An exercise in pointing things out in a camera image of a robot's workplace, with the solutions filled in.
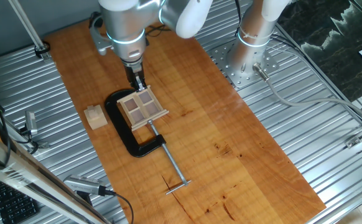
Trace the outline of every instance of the gray cable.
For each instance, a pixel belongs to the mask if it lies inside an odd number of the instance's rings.
[[[290,101],[285,100],[283,97],[281,97],[278,92],[275,90],[274,86],[272,85],[270,80],[267,80],[266,82],[269,86],[269,88],[272,90],[272,92],[274,93],[274,95],[276,95],[278,97],[278,99],[289,106],[307,106],[307,105],[311,105],[314,103],[323,103],[323,102],[334,102],[334,103],[341,103],[343,105],[346,105],[348,107],[350,107],[355,113],[357,113],[359,116],[362,117],[362,110],[359,109],[358,107],[354,106],[352,103],[347,102],[345,100],[341,100],[341,99],[335,99],[335,98],[321,98],[321,99],[316,99],[316,100],[310,100],[310,101],[303,101],[303,102],[298,102],[298,103],[293,103]]]

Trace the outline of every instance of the small wooden cube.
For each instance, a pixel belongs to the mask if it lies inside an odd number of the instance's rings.
[[[108,124],[100,105],[88,106],[87,110],[84,111],[84,114],[86,115],[88,124],[92,130]]]

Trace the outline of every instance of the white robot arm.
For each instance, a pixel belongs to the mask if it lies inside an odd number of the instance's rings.
[[[145,27],[161,22],[181,38],[193,37],[206,21],[213,0],[99,0],[110,45],[93,36],[101,55],[109,46],[120,57],[130,85],[146,88],[142,55],[146,47]]]

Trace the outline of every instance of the wood grain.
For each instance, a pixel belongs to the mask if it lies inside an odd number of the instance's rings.
[[[304,223],[325,208],[317,194],[194,39],[163,32],[144,54],[146,83],[169,114],[154,121],[162,148],[128,154],[109,125],[91,130],[83,110],[129,88],[120,59],[100,56],[83,22],[49,36],[52,56],[114,189],[135,223]],[[143,127],[139,142],[153,137]],[[130,211],[121,202],[130,220]]]

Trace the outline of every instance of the keyboard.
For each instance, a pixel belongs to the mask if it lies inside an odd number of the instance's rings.
[[[38,214],[35,200],[0,181],[0,215],[3,224],[15,224]]]

